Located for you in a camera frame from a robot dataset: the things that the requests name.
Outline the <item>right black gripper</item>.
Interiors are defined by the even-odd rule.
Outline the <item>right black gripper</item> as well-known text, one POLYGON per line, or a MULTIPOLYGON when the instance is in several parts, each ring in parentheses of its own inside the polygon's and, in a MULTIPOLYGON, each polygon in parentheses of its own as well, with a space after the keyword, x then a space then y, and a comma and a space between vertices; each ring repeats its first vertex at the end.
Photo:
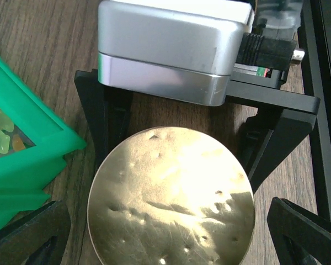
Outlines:
MULTIPOLYGON (((131 109, 133 92, 98 81, 98 70, 76 71, 74 83, 85 114, 114 106, 131 109)), ((272 171, 312 132, 320 99, 237 80, 231 80, 220 101, 259 108, 240 128, 238 159, 257 190, 272 171)))

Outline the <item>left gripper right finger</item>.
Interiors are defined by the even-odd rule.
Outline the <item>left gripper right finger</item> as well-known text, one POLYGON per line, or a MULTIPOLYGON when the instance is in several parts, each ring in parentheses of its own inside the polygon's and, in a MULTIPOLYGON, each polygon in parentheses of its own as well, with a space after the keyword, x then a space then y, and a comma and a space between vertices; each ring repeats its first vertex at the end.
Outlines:
POLYGON ((274 197, 267 223, 280 264, 331 264, 331 222, 274 197))

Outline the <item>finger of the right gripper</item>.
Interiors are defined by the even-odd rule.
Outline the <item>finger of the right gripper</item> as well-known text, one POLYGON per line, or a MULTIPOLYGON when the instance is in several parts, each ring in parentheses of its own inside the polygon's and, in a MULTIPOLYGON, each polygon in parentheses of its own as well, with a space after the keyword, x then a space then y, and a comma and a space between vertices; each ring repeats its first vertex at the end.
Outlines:
POLYGON ((86 116, 99 166, 110 151, 127 137, 133 92, 98 81, 98 71, 76 71, 74 83, 86 116))

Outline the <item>gold jar lid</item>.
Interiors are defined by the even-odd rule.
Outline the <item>gold jar lid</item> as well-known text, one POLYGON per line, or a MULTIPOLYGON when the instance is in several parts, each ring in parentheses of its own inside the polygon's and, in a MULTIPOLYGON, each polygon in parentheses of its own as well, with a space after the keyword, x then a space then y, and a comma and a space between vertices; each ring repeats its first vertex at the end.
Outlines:
POLYGON ((87 221, 102 264, 240 264, 255 205, 243 167, 223 144, 162 126, 107 155, 93 179, 87 221))

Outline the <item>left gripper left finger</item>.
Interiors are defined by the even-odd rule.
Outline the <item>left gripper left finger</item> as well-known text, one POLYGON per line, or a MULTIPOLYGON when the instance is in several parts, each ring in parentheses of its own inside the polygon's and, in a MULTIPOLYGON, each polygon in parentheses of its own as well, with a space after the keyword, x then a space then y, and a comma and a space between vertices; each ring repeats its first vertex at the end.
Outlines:
POLYGON ((67 205, 49 202, 0 230, 0 264, 60 264, 70 228, 67 205))

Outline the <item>green bin star gummies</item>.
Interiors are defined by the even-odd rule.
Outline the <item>green bin star gummies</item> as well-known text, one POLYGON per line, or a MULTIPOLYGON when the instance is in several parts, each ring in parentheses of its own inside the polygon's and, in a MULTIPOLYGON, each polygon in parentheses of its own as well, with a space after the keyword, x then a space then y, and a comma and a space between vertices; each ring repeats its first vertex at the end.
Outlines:
POLYGON ((0 157, 0 229, 49 198, 43 189, 64 169, 64 155, 85 141, 50 110, 0 58, 0 108, 34 145, 0 157))

